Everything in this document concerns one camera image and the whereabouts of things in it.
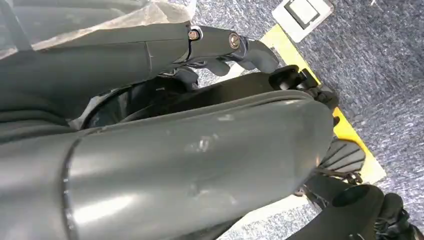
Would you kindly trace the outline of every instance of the hex bolt head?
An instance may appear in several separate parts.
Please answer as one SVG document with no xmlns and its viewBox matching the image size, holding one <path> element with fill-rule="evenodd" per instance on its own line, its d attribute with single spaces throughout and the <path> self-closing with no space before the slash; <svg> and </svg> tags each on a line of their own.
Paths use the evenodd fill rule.
<svg viewBox="0 0 424 240">
<path fill-rule="evenodd" d="M 200 38 L 200 34 L 198 31 L 196 30 L 191 30 L 188 32 L 188 39 L 190 39 L 191 41 L 196 41 Z"/>
<path fill-rule="evenodd" d="M 237 33 L 232 32 L 229 35 L 229 46 L 232 49 L 238 49 L 240 47 L 240 36 Z"/>
</svg>

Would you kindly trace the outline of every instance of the yellow tape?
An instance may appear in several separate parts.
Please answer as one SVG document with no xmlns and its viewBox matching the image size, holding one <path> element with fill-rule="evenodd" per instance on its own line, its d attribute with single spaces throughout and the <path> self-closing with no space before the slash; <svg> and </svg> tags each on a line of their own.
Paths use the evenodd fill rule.
<svg viewBox="0 0 424 240">
<path fill-rule="evenodd" d="M 311 75 L 320 83 L 317 76 L 312 72 L 307 62 L 300 55 L 296 47 L 292 44 L 287 35 L 283 32 L 281 27 L 277 24 L 268 33 L 263 36 L 261 41 L 269 48 L 274 47 L 280 54 L 281 58 L 287 65 L 297 65 L 300 69 L 307 69 Z M 339 108 L 336 108 L 334 116 L 340 118 L 340 122 L 334 128 L 334 133 L 339 139 L 354 141 L 364 150 L 366 154 L 365 164 L 362 168 L 361 174 L 365 182 L 375 183 L 386 176 L 386 172 L 380 166 L 373 154 L 365 146 L 364 142 L 358 136 L 352 125 L 345 118 Z"/>
</svg>

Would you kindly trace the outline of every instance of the plastic cover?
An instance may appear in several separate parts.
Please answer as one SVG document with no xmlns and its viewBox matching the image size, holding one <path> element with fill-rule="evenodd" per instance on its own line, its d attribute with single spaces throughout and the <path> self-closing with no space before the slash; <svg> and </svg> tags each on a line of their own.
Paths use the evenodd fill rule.
<svg viewBox="0 0 424 240">
<path fill-rule="evenodd" d="M 0 0 L 0 3 L 0 59 L 28 50 L 17 42 L 27 42 L 29 50 L 41 50 L 101 29 L 190 21 L 196 9 L 196 0 L 191 0 L 188 6 L 165 0 Z"/>
</svg>

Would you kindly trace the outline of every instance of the gray cylindrical part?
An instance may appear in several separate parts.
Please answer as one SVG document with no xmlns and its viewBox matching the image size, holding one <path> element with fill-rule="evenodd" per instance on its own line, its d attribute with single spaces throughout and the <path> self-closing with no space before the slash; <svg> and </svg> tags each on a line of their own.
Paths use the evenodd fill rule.
<svg viewBox="0 0 424 240">
<path fill-rule="evenodd" d="M 158 240 L 293 193 L 332 139 L 329 109 L 286 100 L 85 137 L 67 185 L 79 240 Z"/>
</svg>

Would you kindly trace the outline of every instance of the white electrical outlet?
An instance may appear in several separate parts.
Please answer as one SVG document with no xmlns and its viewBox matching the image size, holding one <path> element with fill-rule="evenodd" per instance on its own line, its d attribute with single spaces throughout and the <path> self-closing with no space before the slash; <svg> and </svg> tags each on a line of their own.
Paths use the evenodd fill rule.
<svg viewBox="0 0 424 240">
<path fill-rule="evenodd" d="M 299 43 L 334 11 L 328 0 L 283 0 L 272 16 Z"/>
</svg>

